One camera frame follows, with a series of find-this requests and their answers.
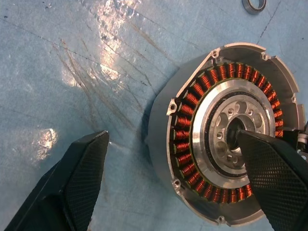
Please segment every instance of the scratch on surface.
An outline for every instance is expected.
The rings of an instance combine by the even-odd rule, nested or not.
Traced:
[[[138,27],[136,27],[136,25],[132,24],[131,22],[129,22],[129,24],[131,25],[131,27],[137,31],[145,40],[147,40],[148,43],[150,43],[155,49],[157,49],[160,53],[162,53],[168,60],[170,60],[174,66],[179,67],[172,59],[169,58],[168,54],[163,51],[162,49],[160,49],[155,42],[143,31],[141,31]]]
[[[259,42],[260,42],[260,40],[261,40],[262,36],[264,35],[264,32],[266,31],[266,29],[268,28],[268,26],[269,26],[269,24],[270,24],[271,20],[272,20],[272,19],[273,19],[273,17],[275,16],[275,13],[277,12],[278,7],[279,7],[279,5],[280,5],[281,1],[277,4],[277,7],[276,7],[276,9],[275,9],[275,11],[274,11],[273,15],[271,16],[271,18],[269,19],[269,22],[267,23],[267,25],[265,26],[264,30],[263,30],[263,31],[262,31],[262,33],[261,33],[261,35],[260,35],[260,37],[259,37],[259,39],[258,39],[257,44],[259,44]]]
[[[64,61],[64,59],[59,55],[59,51],[56,49],[57,54],[59,59],[61,60],[62,64],[64,65],[65,68],[67,68],[67,70],[72,74],[72,76],[75,78],[76,82],[80,84],[80,86],[82,87],[82,89],[84,90],[86,96],[89,99],[89,107],[93,107],[93,102],[91,100],[91,96],[90,96],[90,90],[93,91],[94,93],[97,94],[98,99],[104,103],[104,105],[106,105],[109,110],[115,115],[117,116],[122,122],[123,124],[125,124],[127,126],[128,129],[130,129],[131,131],[135,130],[134,125],[132,124],[132,122],[119,110],[119,108],[116,105],[113,105],[109,102],[109,99],[107,99],[107,97],[100,91],[96,90],[93,87],[93,84],[89,83],[89,81],[91,80],[91,77],[88,75],[88,73],[85,71],[85,75],[87,75],[87,77],[84,76],[84,74],[82,74],[78,69],[77,69],[77,62],[75,62],[75,60],[72,58],[72,56],[70,55],[70,53],[67,51],[67,49],[65,49],[66,55],[69,59],[69,62],[73,68],[70,69],[70,67],[68,66],[68,64]],[[94,120],[94,118],[91,119],[91,121],[94,123],[93,126],[96,126],[96,121]]]
[[[81,38],[80,40],[82,41],[83,45],[85,46],[87,52],[89,52],[89,50],[88,50],[88,48],[87,48],[87,45],[86,45],[85,41],[84,41],[82,38]]]

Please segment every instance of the mounting hole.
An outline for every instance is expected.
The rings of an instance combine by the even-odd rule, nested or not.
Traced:
[[[231,116],[231,115],[233,115],[233,112],[234,112],[234,110],[232,109],[232,108],[230,108],[229,110],[228,110],[228,114]]]
[[[217,139],[221,139],[222,138],[222,132],[217,133]]]
[[[237,113],[245,113],[245,111],[247,110],[247,104],[244,101],[238,101],[235,104],[235,111]]]
[[[218,218],[218,220],[219,220],[220,223],[222,223],[222,222],[224,222],[225,217],[224,217],[224,216],[220,216],[220,217]]]
[[[216,58],[218,56],[217,51],[213,51],[213,56],[214,56],[214,58]]]
[[[217,120],[216,120],[216,126],[218,128],[225,128],[228,124],[228,116],[225,113],[220,113]]]
[[[254,113],[254,111],[253,111],[252,109],[249,109],[249,110],[248,110],[248,114],[249,114],[250,116],[252,116],[253,113]]]

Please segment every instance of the silver metal ring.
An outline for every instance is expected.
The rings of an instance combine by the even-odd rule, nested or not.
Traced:
[[[225,188],[241,188],[249,183],[247,175],[241,177],[226,177],[220,174],[210,163],[209,157],[205,150],[205,125],[207,124],[209,115],[213,110],[217,99],[223,98],[225,95],[232,92],[246,92],[256,97],[260,102],[268,119],[269,130],[264,130],[262,133],[275,136],[275,119],[271,109],[271,104],[266,95],[259,87],[244,79],[230,79],[215,86],[203,99],[192,126],[192,148],[195,160],[200,171],[213,184]]]
[[[250,0],[242,0],[245,10],[250,14],[257,14],[264,10],[266,6],[266,0],[259,0],[259,7],[254,7]]]

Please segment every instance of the black carbon fiber part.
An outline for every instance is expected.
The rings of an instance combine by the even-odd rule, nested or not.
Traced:
[[[96,139],[86,149],[64,191],[77,231],[86,231],[100,192],[108,140]]]
[[[308,228],[308,164],[286,142],[237,133],[252,191],[275,231]]]
[[[109,135],[75,141],[37,183],[5,231],[86,231],[100,191]]]

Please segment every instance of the hole in rotor hub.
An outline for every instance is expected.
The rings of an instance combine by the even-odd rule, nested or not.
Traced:
[[[227,128],[227,145],[230,150],[235,150],[239,147],[236,139],[236,131],[245,130],[244,123],[239,118],[234,118]]]

